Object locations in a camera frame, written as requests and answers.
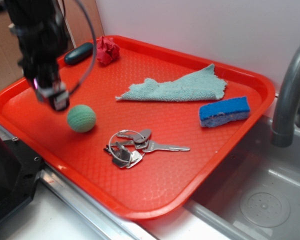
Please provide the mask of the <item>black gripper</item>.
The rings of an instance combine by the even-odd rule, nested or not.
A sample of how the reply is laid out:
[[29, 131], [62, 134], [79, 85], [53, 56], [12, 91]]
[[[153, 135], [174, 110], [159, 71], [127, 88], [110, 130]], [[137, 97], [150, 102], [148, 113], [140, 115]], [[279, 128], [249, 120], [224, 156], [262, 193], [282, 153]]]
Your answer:
[[66, 84], [62, 82], [59, 64], [54, 59], [24, 67], [24, 76], [35, 92], [37, 100], [49, 105], [54, 111], [61, 112], [70, 105]]

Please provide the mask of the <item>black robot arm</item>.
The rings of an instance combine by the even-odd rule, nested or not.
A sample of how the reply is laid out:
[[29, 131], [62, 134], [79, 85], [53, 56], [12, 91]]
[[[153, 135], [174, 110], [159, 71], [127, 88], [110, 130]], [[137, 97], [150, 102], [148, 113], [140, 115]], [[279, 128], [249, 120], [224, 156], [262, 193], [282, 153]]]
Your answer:
[[10, 32], [18, 39], [22, 58], [18, 65], [39, 102], [55, 111], [70, 105], [59, 74], [58, 57], [68, 48], [65, 20], [54, 0], [6, 0]]

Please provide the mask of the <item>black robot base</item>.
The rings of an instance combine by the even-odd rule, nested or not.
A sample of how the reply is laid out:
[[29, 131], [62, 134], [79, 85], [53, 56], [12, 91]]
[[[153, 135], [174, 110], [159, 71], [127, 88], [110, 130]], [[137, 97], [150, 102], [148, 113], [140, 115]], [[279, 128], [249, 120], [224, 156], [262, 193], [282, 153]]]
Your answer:
[[43, 165], [22, 140], [0, 137], [0, 224], [32, 202]]

